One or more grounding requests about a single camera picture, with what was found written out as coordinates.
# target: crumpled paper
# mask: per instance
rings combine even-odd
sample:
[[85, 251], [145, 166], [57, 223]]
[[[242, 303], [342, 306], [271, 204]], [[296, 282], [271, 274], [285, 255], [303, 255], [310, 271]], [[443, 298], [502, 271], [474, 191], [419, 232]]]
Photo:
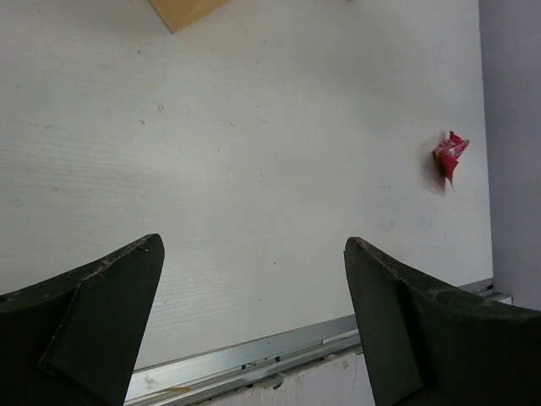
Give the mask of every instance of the crumpled paper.
[[469, 144], [469, 140], [463, 140], [451, 131], [449, 138], [441, 141], [433, 151], [434, 159], [440, 165], [443, 174], [449, 179], [451, 185], [453, 184], [453, 172], [456, 165], [458, 165], [458, 158]]

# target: wall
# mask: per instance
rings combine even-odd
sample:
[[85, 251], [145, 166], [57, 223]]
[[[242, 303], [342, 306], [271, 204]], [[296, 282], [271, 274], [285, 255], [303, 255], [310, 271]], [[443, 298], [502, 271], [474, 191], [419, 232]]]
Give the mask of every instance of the wall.
[[159, 233], [138, 367], [352, 314], [352, 235], [492, 277], [476, 0], [233, 0], [175, 36], [147, 0], [2, 0], [0, 38], [0, 293]]
[[497, 290], [541, 310], [541, 2], [481, 0]]
[[287, 373], [283, 383], [263, 382], [202, 403], [202, 406], [374, 406], [362, 354], [339, 358]]

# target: red object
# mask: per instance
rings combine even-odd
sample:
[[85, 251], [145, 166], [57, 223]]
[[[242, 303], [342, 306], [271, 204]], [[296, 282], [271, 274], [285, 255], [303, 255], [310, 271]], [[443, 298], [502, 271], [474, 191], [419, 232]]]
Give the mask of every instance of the red object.
[[458, 158], [470, 144], [451, 131], [448, 140], [443, 140], [434, 150], [434, 158], [440, 164], [446, 178], [453, 183], [453, 172], [458, 165]]

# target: red wrapper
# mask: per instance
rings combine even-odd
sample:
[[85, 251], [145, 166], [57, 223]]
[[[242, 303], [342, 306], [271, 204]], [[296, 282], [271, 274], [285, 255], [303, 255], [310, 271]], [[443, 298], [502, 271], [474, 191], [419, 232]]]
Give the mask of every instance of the red wrapper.
[[469, 144], [469, 140], [463, 140], [451, 131], [449, 139], [441, 141], [433, 152], [434, 159], [441, 166], [441, 170], [451, 184], [453, 183], [453, 172], [458, 165], [458, 158]]

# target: cardboard box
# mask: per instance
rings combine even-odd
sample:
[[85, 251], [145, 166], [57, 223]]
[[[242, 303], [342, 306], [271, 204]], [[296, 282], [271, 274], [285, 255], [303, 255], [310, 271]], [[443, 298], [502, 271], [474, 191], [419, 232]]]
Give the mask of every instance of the cardboard box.
[[181, 30], [229, 0], [150, 0], [172, 33]]

